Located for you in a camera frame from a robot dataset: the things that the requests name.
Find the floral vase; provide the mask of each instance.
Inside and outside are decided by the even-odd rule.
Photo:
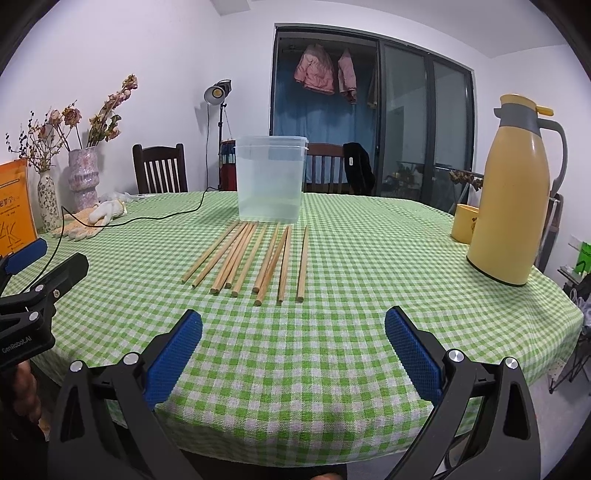
[[[53,183],[49,171],[41,173],[37,184],[37,200],[41,209],[43,231],[55,230],[61,225],[60,211],[57,207],[56,185]]]
[[[70,166],[70,190],[74,193],[76,211],[90,208],[98,203],[96,186],[99,184],[99,166],[96,147],[72,150],[68,153]]]

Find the chopstick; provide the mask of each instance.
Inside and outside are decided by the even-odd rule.
[[[277,302],[282,303],[285,300],[285,286],[287,285],[287,273],[290,269],[290,245],[291,245],[291,225],[287,226],[287,237],[283,249],[283,260],[281,260],[281,273],[279,275],[279,289],[277,290]]]
[[[244,283],[244,279],[246,278],[246,274],[248,273],[248,270],[250,269],[252,262],[255,259],[256,253],[258,252],[258,249],[261,246],[262,239],[265,238],[266,232],[267,232],[267,224],[265,223],[262,226],[261,234],[256,239],[256,242],[255,242],[254,246],[252,247],[251,254],[246,259],[246,263],[244,264],[244,268],[242,269],[242,272],[240,273],[240,276],[238,277],[238,280],[236,281],[236,285],[234,285],[234,289],[232,290],[232,297],[238,297],[238,292],[240,292],[240,289],[242,288],[242,284]]]
[[[226,231],[223,234],[221,234],[207,250],[205,250],[203,255],[201,255],[201,257],[199,257],[193,265],[191,265],[191,268],[189,268],[185,275],[181,277],[181,282],[185,283],[189,278],[191,278],[191,275],[193,275],[195,271],[201,266],[201,264],[207,260],[207,258],[212,254],[212,252],[217,248],[217,246],[222,243],[222,241],[229,235],[229,233],[232,230],[234,230],[238,223],[238,220],[232,222],[232,224],[226,229]]]
[[[295,301],[304,301],[304,291],[306,290],[306,268],[308,266],[308,234],[310,227],[306,226],[304,230],[304,239],[301,243],[301,257],[300,257],[300,275],[297,279],[297,294]]]
[[[289,227],[287,227],[285,230],[283,230],[283,235],[281,236],[281,240],[279,240],[279,244],[277,245],[277,247],[275,249],[275,253],[273,254],[273,258],[271,258],[271,261],[269,262],[269,266],[267,268],[267,271],[265,272],[265,278],[263,279],[259,293],[256,295],[256,300],[255,300],[256,307],[260,307],[262,305],[262,301],[265,300],[265,295],[267,295],[269,283],[271,282],[271,279],[273,278],[273,273],[275,273],[275,267],[277,266],[279,256],[281,255],[281,250],[283,250],[283,247],[284,247],[285,242],[287,240],[288,230],[289,230]]]
[[[236,277],[236,272],[238,272],[238,267],[240,267],[240,263],[242,262],[242,258],[244,257],[244,253],[246,253],[246,249],[247,249],[248,245],[250,245],[252,237],[255,234],[257,227],[258,227],[258,222],[255,222],[252,225],[251,230],[248,232],[248,235],[246,237],[244,237],[244,240],[242,241],[242,245],[240,246],[240,251],[238,252],[238,255],[236,256],[236,260],[234,261],[234,265],[232,266],[232,269],[230,270],[230,274],[228,275],[228,278],[226,279],[226,288],[232,288],[232,282],[234,281],[234,278]]]
[[[275,241],[277,240],[277,234],[279,233],[280,223],[277,224],[275,230],[273,231],[273,236],[271,237],[271,241],[269,242],[269,247],[267,248],[267,253],[262,261],[261,269],[259,270],[259,274],[255,280],[255,286],[252,288],[253,293],[258,293],[261,289],[262,282],[265,278],[265,273],[267,271],[267,266],[269,266],[269,260],[271,259],[271,255],[273,254],[273,248],[275,247]]]
[[[193,288],[195,288],[197,285],[199,285],[203,281],[203,279],[207,276],[207,274],[215,266],[215,264],[219,261],[219,259],[224,255],[224,253],[230,247],[230,245],[232,245],[232,242],[242,233],[242,231],[244,230],[245,227],[246,227],[245,222],[242,222],[240,225],[238,225],[238,230],[236,230],[236,232],[234,232],[234,234],[230,237],[230,239],[217,252],[216,256],[213,257],[209,261],[209,263],[205,266],[203,271],[195,279],[195,281],[191,285]]]
[[[222,267],[220,268],[220,271],[217,273],[216,279],[213,281],[213,285],[210,290],[211,293],[220,293],[220,290],[222,289],[224,283],[226,283],[226,279],[230,274],[232,266],[234,265],[234,261],[236,260],[236,256],[240,249],[240,245],[242,244],[244,238],[248,235],[248,232],[251,230],[251,228],[252,224],[247,223],[246,228],[240,233],[238,238],[236,238],[236,241],[232,245],[232,248],[226,254],[226,259]]]

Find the green package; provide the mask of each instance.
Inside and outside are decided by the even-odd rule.
[[[591,244],[581,243],[579,259],[577,260],[577,266],[574,268],[574,271],[577,273],[591,271]]]

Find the silver bolt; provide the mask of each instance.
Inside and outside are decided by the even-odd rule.
[[[447,354],[452,362],[461,362],[464,360],[464,354],[459,350],[452,350]]]
[[[519,362],[515,360],[512,356],[508,356],[507,358],[505,358],[505,365],[511,368],[512,370],[515,370],[519,366]]]
[[[125,365],[135,365],[139,360],[139,355],[137,353],[128,353],[123,357],[123,363]]]
[[[79,372],[80,370],[82,370],[82,362],[80,360],[72,362],[70,365],[70,372]]]

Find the table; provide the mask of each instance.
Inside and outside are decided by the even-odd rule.
[[[163,194],[131,203],[125,220],[187,210],[200,198]],[[207,193],[196,213],[63,241],[53,264],[80,251],[90,270],[57,304],[56,346],[34,362],[60,383],[71,361],[115,363],[195,309],[203,338],[170,399],[157,407],[173,439],[202,455],[304,466],[404,449],[429,415],[431,404],[418,397],[384,334],[393,305],[472,360],[516,357],[529,382],[555,359],[566,360],[579,334],[581,313],[549,278],[534,268],[527,285],[515,288],[485,277],[467,263],[467,246],[451,239],[452,217],[409,200],[305,194],[281,306],[278,271],[262,307],[250,295],[265,248],[238,298],[229,290],[209,294],[217,268],[194,290],[181,284],[237,217],[236,193]],[[299,304],[306,225],[310,260]],[[49,252],[55,245],[48,239]],[[13,278],[8,293],[44,262]]]

